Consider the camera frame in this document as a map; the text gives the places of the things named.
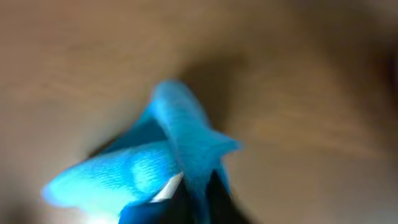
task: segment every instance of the white strip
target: white strip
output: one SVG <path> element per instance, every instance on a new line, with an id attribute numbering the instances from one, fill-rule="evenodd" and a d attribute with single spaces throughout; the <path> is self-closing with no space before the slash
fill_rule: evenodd
<path id="1" fill-rule="evenodd" d="M 150 203 L 161 202 L 166 199 L 173 197 L 178 185 L 182 180 L 182 172 L 170 178 L 167 184 L 162 188 L 162 190 L 150 201 Z"/>

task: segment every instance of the blue towel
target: blue towel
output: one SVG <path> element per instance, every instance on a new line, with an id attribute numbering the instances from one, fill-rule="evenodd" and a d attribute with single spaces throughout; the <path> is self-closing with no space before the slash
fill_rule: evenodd
<path id="1" fill-rule="evenodd" d="M 157 86 L 132 128 L 96 157 L 62 172 L 42 195 L 58 207 L 119 215 L 127 205 L 149 201 L 182 171 L 206 220 L 210 174 L 216 169 L 228 187 L 221 157 L 237 148 L 236 141 L 212 130 L 190 90 L 170 80 Z"/>

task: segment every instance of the wooden surface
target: wooden surface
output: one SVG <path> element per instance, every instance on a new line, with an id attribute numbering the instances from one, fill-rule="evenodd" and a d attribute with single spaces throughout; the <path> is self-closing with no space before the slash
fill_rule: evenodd
<path id="1" fill-rule="evenodd" d="M 0 2 L 0 222 L 84 223 L 39 204 L 63 169 L 185 80 L 259 223 L 398 220 L 398 124 L 384 56 L 394 1 Z"/>

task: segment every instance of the brown surface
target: brown surface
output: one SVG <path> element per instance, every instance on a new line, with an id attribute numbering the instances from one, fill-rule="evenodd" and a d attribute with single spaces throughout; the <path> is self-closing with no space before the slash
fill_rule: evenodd
<path id="1" fill-rule="evenodd" d="M 396 223 L 396 2 L 304 2 L 1 1 L 0 222 L 85 223 L 40 188 L 182 77 L 245 142 L 226 162 L 260 223 Z"/>

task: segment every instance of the black object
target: black object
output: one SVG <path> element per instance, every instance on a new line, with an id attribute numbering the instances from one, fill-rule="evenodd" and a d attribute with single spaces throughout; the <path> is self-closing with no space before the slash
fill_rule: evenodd
<path id="1" fill-rule="evenodd" d="M 206 196 L 211 224 L 250 223 L 236 208 L 215 171 L 211 175 Z M 194 224 L 194 208 L 195 203 L 182 179 L 171 199 L 124 208 L 119 224 Z"/>

